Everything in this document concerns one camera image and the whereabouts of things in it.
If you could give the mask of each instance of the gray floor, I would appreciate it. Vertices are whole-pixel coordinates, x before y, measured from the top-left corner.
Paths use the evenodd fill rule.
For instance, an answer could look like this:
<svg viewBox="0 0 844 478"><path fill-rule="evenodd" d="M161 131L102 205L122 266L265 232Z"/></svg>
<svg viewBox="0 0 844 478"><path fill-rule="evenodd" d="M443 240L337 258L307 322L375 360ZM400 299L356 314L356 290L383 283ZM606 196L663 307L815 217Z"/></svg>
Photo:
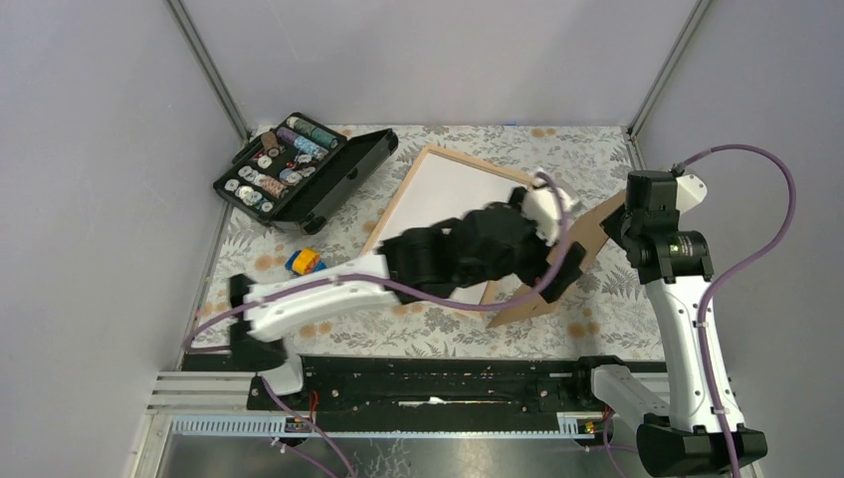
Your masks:
<svg viewBox="0 0 844 478"><path fill-rule="evenodd" d="M363 477L585 478L617 476L603 452L565 452L577 445L554 439L337 440ZM321 440L300 450L338 476L344 467ZM254 437L172 435L159 478L323 478L302 458Z"/></svg>

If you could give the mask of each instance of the cardboard piece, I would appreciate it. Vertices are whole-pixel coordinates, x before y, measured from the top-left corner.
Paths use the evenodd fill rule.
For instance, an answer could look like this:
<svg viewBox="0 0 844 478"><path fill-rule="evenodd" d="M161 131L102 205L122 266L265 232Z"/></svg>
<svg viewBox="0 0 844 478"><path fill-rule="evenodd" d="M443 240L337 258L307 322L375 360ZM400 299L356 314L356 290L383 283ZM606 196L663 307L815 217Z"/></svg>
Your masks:
<svg viewBox="0 0 844 478"><path fill-rule="evenodd" d="M598 253L601 249L603 249L607 240L609 240L609 237L601 228L601 221L612 214L624 203L625 192L625 190L621 190L614 196L586 211L583 215L578 217L577 220L574 221L574 224L572 224L568 229L568 244L576 241L586 249L586 256L580 263L581 271L586 272L589 269L592 263L595 262L595 258L598 256ZM560 247L557 246L551 251L548 255L548 262L556 257L559 249ZM569 287L562 296L560 296L559 300L552 304L547 303L542 296L537 294L532 300L527 301L520 306L504 309L493 317L487 325L487 328L502 326L504 324L523 321L525 319L530 319L531 317L551 313L556 309L559 301L563 300L571 293L572 288L573 287ZM530 287L522 285L514 292L513 298L521 297L528 292L530 292Z"/></svg>

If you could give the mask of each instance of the metal corner post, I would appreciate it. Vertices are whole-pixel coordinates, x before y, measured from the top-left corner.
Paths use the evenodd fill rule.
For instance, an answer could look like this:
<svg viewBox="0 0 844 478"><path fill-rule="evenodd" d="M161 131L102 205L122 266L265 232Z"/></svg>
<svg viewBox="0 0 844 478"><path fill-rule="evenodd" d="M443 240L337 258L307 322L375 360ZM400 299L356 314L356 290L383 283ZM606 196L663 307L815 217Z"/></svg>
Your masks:
<svg viewBox="0 0 844 478"><path fill-rule="evenodd" d="M692 12L689 14L686 24L683 25L683 29L680 31L677 41L671 48L668 58L665 60L665 63L654 81L654 84L651 86L651 90L648 92L644 103L642 103L642 106L639 108L639 112L633 118L633 121L628 127L628 134L631 136L634 143L636 143L636 137L640 132L642 132L642 128L648 120L648 116L665 90L665 86L671 79L671 75L676 70L681 58L683 58L683 54L689 47L692 38L694 38L695 33L698 31L698 27L700 27L701 22L713 3L715 3L715 0L698 0L692 8Z"/></svg>
<svg viewBox="0 0 844 478"><path fill-rule="evenodd" d="M226 112L226 116L232 123L232 127L235 129L242 141L249 140L249 128L246 121L240 114L240 110L238 110L237 104L232 98L231 93L229 93L229 89L226 88L226 84L223 82L223 77L214 65L214 61L211 59L208 49L205 48L205 44L202 42L202 37L199 36L199 32L196 30L196 26L194 26L184 3L182 0L164 0L164 2L170 8L170 12L173 14L173 19L176 21L179 29L184 34L185 41L190 46L193 54L196 56L199 66L205 73L205 77L208 78L211 88L214 90L214 94L217 96L223 110Z"/></svg>

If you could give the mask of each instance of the poker chip case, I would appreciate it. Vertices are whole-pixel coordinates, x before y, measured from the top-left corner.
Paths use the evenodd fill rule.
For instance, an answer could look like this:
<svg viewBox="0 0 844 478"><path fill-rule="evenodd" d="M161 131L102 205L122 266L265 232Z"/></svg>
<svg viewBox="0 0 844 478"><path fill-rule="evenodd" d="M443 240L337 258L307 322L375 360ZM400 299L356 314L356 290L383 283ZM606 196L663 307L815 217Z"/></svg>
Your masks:
<svg viewBox="0 0 844 478"><path fill-rule="evenodd" d="M392 129L346 139L299 113L270 132L276 136L273 146L279 146L281 154L269 157L268 138L259 134L235 155L233 166L213 187L220 197L261 224L304 234L320 232L339 206L398 147Z"/></svg>

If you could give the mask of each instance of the brown cardboard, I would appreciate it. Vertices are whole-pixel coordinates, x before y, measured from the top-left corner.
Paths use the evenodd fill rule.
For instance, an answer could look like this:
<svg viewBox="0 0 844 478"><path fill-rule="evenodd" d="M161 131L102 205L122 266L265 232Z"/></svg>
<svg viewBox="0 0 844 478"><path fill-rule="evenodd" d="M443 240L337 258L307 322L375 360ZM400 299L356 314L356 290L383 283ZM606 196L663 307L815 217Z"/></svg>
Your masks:
<svg viewBox="0 0 844 478"><path fill-rule="evenodd" d="M450 149L446 149L442 146L438 146L436 144L428 144L422 151L416 156L416 160L413 161L413 166L411 166L410 171L408 171L407 175L405 176L404 180L396 190L395 194L393 194L392 200L390 200L389 205L384 210L384 213L381 215L381 218L378 220L378 223L375 225L372 233L369 235L369 239L366 241L366 244L363 245L363 251L361 254L366 254L372 250L375 246L375 243L378 240L378 236L381 233L381 230L387 224L387 221L390 218L390 215L393 213L393 210L398 205L399 201L401 200L402 195L404 194L405 189L407 189L410 182L416 175L419 167L422 165L423 160L428 155L428 153L436 154L440 157L445 159L449 159L455 162L459 162L461 164L465 164L467 166L473 167L475 169L480 169L484 172L489 174L494 174L496 176L505 177L513 182L523 184L525 186L530 185L530 181L532 177L524 172L517 171L515 169L509 169L506 167L498 166L495 164L488 163L482 159L476 158L474 156L470 156L468 154L464 154L458 151L452 151ZM502 191L502 200L507 200L507 195L509 191ZM481 299L482 304L489 304L495 301L495 296L497 292L497 284L495 282L488 282L487 288L484 292L484 296ZM474 316L478 319L482 319L485 316L483 312L467 312L467 311L460 311L460 317L466 316Z"/></svg>
<svg viewBox="0 0 844 478"><path fill-rule="evenodd" d="M595 258L598 256L598 253L601 249L603 249L604 244L606 244L609 239L606 233L604 233L604 230L601 228L601 222L624 203L624 196L625 191L619 191L614 196L583 213L583 215L578 217L577 220L574 221L574 224L572 224L568 229L569 243L571 241L579 242L583 248L586 249L586 256L583 258L583 262L580 263L580 269L583 272L586 272L592 263L595 262ZM558 249L559 246L555 247L551 251L548 255L548 262L555 257ZM562 294L559 300L553 304L548 304L542 296L537 294L533 297L533 299L520 306L504 309L493 317L487 325L487 328L502 326L516 321L523 321L525 319L530 319L531 317L553 312L559 301L564 299L571 292L571 289L572 287L569 287L568 290ZM521 297L528 292L530 292L530 287L522 285L514 292L513 298Z"/></svg>

